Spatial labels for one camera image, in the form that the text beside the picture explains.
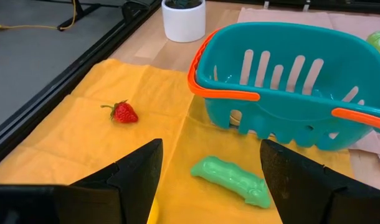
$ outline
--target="green plastic pea pod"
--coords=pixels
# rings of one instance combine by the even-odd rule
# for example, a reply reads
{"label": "green plastic pea pod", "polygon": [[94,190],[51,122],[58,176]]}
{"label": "green plastic pea pod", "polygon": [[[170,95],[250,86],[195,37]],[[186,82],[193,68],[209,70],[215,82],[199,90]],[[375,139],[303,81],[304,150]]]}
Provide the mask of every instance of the green plastic pea pod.
{"label": "green plastic pea pod", "polygon": [[262,208],[269,208],[270,197],[265,180],[241,169],[232,162],[225,162],[215,156],[208,156],[198,162],[191,175],[202,177],[221,185],[245,198],[245,202]]}

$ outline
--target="pink paper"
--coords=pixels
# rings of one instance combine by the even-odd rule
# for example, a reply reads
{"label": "pink paper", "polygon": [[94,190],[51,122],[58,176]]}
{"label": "pink paper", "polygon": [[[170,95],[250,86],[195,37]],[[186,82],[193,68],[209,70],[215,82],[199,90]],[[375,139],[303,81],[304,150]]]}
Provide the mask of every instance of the pink paper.
{"label": "pink paper", "polygon": [[[306,24],[340,30],[362,39],[366,39],[369,34],[380,30],[380,16],[354,16],[327,12],[293,12],[242,8],[237,22],[290,22]],[[361,149],[380,154],[380,134],[372,131],[356,144],[353,144],[350,149]]]}

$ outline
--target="orange basket handle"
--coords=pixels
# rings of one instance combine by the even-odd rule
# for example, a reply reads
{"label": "orange basket handle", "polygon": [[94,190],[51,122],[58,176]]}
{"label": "orange basket handle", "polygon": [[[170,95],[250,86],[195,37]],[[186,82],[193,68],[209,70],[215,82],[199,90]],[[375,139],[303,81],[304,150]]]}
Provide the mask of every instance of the orange basket handle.
{"label": "orange basket handle", "polygon": [[201,59],[202,53],[204,53],[209,41],[219,30],[215,30],[211,33],[207,39],[202,43],[201,47],[198,49],[196,56],[191,62],[191,66],[188,73],[188,85],[190,91],[194,94],[202,96],[204,98],[220,98],[220,99],[233,99],[233,100],[248,100],[248,101],[258,101],[260,95],[258,93],[251,93],[246,91],[236,91],[236,90],[213,90],[207,89],[198,85],[196,81],[196,70],[198,63]]}
{"label": "orange basket handle", "polygon": [[335,108],[331,111],[331,115],[337,118],[343,118],[350,121],[367,124],[380,129],[380,118],[374,115],[353,111],[344,108]]}

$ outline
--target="gray floor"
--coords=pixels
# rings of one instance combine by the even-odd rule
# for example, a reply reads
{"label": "gray floor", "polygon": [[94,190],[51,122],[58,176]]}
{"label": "gray floor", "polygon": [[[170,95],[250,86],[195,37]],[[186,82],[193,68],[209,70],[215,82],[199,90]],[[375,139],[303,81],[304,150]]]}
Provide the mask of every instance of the gray floor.
{"label": "gray floor", "polygon": [[[104,4],[112,1],[99,0]],[[70,4],[0,0],[0,24],[6,26],[57,26],[72,17],[72,13]],[[101,7],[65,32],[52,29],[0,31],[0,124],[121,19],[120,9]]]}

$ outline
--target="yellow cable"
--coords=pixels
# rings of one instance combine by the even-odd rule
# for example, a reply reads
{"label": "yellow cable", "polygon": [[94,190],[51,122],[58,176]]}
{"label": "yellow cable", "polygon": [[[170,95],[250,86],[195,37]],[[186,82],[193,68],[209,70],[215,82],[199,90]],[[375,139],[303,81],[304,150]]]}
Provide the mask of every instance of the yellow cable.
{"label": "yellow cable", "polygon": [[[72,4],[74,5],[74,15],[72,16],[72,22],[69,26],[67,27],[60,27],[60,30],[66,30],[66,29],[69,29],[71,28],[74,23],[75,23],[75,18],[77,16],[77,12],[76,12],[76,5],[75,5],[75,1],[72,1]],[[45,28],[45,29],[58,29],[58,27],[54,27],[54,26],[41,26],[41,25],[18,25],[18,26],[4,26],[4,25],[0,25],[0,29],[16,29],[16,28]]]}

